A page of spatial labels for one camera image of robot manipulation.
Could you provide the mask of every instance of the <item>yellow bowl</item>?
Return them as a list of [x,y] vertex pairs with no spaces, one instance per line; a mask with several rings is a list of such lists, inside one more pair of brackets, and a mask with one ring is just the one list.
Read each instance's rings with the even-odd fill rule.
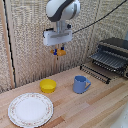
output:
[[40,87],[44,93],[52,93],[55,91],[56,82],[51,79],[45,79],[40,82]]

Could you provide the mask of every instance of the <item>beige wall panel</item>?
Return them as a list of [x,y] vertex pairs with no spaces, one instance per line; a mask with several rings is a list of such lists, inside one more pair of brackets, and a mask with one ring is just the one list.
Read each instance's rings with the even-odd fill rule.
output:
[[[51,27],[45,8],[48,0],[6,0],[17,86],[80,65],[92,28],[73,35],[66,56],[58,60],[43,45],[43,31]],[[79,17],[68,21],[76,31],[94,22],[99,0],[80,0]]]
[[10,46],[3,1],[0,0],[0,93],[14,88]]
[[[97,20],[118,6],[122,0],[102,0],[100,2]],[[97,23],[94,27],[88,56],[97,49],[97,42],[110,37],[125,39],[128,31],[128,2]]]

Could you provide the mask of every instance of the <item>wooden countertop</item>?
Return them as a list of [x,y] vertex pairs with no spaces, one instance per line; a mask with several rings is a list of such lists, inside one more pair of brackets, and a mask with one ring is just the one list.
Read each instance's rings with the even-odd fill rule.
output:
[[[72,90],[76,75],[84,75],[92,83],[83,94]],[[9,120],[7,109],[14,98],[24,93],[41,93],[53,102],[54,114],[40,128],[110,128],[128,102],[128,81],[124,78],[106,85],[79,67],[48,78],[57,82],[51,94],[41,92],[40,81],[37,81],[0,95],[0,128],[19,128]]]

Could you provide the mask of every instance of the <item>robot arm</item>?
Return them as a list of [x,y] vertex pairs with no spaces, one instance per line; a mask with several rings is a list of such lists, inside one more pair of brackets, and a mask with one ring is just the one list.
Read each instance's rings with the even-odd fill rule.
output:
[[49,0],[46,14],[52,22],[52,28],[44,31],[44,45],[54,46],[71,41],[71,25],[65,21],[77,17],[79,12],[79,0]]
[[50,0],[46,6],[46,14],[51,22],[70,20],[77,17],[79,12],[78,0]]

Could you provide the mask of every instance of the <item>white plate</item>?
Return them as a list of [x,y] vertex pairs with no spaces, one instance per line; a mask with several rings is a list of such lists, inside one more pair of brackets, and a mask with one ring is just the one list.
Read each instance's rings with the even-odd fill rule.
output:
[[53,104],[39,93],[26,93],[15,98],[8,108],[10,120],[17,126],[34,128],[45,124],[53,115]]

